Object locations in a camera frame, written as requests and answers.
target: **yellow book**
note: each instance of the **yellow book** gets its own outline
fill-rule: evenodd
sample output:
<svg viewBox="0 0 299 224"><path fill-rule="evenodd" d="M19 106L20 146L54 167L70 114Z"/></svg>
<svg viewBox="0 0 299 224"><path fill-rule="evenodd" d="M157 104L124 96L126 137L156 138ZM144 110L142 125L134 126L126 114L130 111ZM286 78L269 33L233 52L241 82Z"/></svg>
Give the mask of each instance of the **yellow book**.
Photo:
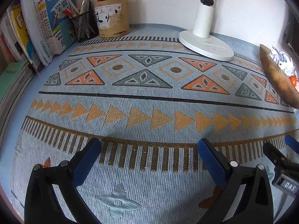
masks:
<svg viewBox="0 0 299 224"><path fill-rule="evenodd" d="M22 9L20 4L13 6L11 10L11 19L13 26L18 37L20 46L22 47L24 53L26 54L28 60L30 61L34 70L39 73L43 68L43 64L32 44L32 41L29 37L28 30L23 19Z"/></svg>

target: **black mesh pencil holder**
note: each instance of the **black mesh pencil holder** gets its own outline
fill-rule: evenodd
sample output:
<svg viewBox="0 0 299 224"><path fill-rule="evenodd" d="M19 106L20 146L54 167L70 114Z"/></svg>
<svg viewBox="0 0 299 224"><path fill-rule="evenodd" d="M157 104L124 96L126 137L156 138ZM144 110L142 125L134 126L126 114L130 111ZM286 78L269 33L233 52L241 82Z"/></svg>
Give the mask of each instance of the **black mesh pencil holder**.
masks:
<svg viewBox="0 0 299 224"><path fill-rule="evenodd" d="M94 13L94 10L91 10L71 19L78 42L81 43L99 35Z"/></svg>

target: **blue clamp pad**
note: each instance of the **blue clamp pad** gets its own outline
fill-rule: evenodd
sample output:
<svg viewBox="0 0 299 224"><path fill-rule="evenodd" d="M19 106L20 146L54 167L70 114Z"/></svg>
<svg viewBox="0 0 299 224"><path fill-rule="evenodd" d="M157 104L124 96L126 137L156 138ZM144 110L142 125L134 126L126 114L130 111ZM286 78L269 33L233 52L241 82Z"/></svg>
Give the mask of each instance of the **blue clamp pad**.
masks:
<svg viewBox="0 0 299 224"><path fill-rule="evenodd" d="M101 141L99 139L95 139L72 172L72 184L75 188L84 183L100 153Z"/></svg>
<svg viewBox="0 0 299 224"><path fill-rule="evenodd" d="M286 136L284 138L284 141L286 143L286 145L288 145L290 148L292 148L292 150L299 154L299 142L297 142L293 137L291 136Z"/></svg>
<svg viewBox="0 0 299 224"><path fill-rule="evenodd" d="M213 153L206 142L201 139L197 144L198 154L201 157L203 163L207 167L210 175L212 176L216 185L225 188L226 182L226 170L218 160L217 156Z"/></svg>

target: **crumpled paper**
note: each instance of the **crumpled paper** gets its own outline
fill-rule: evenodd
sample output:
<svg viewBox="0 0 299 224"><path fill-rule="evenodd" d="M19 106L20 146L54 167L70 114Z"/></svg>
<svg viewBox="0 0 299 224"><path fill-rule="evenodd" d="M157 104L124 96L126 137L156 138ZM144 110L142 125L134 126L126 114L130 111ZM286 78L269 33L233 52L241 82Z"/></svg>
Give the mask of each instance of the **crumpled paper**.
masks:
<svg viewBox="0 0 299 224"><path fill-rule="evenodd" d="M292 58L285 52L276 49L272 46L271 53L269 56L279 66L280 69L288 76L296 76L297 73L294 71L295 67Z"/></svg>

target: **patterned rug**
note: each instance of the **patterned rug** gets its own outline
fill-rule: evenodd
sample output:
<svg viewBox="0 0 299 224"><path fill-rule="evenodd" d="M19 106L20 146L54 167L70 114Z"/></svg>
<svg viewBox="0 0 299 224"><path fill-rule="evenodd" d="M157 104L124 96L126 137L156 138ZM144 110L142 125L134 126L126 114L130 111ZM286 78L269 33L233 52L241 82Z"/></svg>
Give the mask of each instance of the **patterned rug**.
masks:
<svg viewBox="0 0 299 224"><path fill-rule="evenodd" d="M216 35L235 52L219 62L185 48L180 31L135 26L126 37L80 44L59 65L32 102L14 152L10 187L21 215L34 164L56 166L92 137L102 153L77 189L102 223L197 223L221 192L198 158L204 137L229 160L264 164L270 181L264 141L298 160L283 138L299 140L293 109L265 76L259 48ZM276 213L282 192L272 193Z"/></svg>

